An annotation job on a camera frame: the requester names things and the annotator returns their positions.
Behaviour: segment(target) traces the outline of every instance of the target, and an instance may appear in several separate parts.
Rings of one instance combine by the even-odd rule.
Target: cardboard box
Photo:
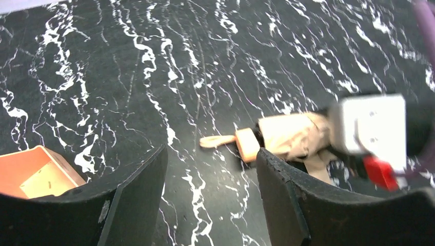
[[[0,192],[24,199],[59,196],[86,184],[59,154],[44,146],[0,156]]]

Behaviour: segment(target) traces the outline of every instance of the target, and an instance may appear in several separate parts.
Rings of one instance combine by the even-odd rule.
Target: brown paper
[[[287,161],[302,161],[308,174],[331,184],[326,167],[336,157],[320,151],[329,145],[325,116],[311,112],[272,116],[260,119],[259,127],[268,151]]]

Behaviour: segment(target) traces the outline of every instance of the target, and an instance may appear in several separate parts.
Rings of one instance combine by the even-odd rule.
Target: red plastic part
[[[374,156],[363,159],[368,178],[378,186],[389,191],[397,190],[399,185],[393,175],[393,168],[387,162],[381,161]]]

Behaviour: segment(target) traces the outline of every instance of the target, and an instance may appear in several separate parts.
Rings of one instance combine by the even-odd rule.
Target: black marble surface
[[[77,0],[2,14],[0,154],[42,144],[92,181],[167,144],[155,245],[270,245],[255,168],[199,138],[345,91],[433,102],[424,52],[406,0]],[[345,189],[361,183],[331,170]]]

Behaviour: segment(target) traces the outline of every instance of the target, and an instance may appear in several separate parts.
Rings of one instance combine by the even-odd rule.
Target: wooden handle
[[[200,146],[203,148],[216,148],[217,146],[226,145],[236,141],[233,135],[226,136],[210,136],[200,139]]]

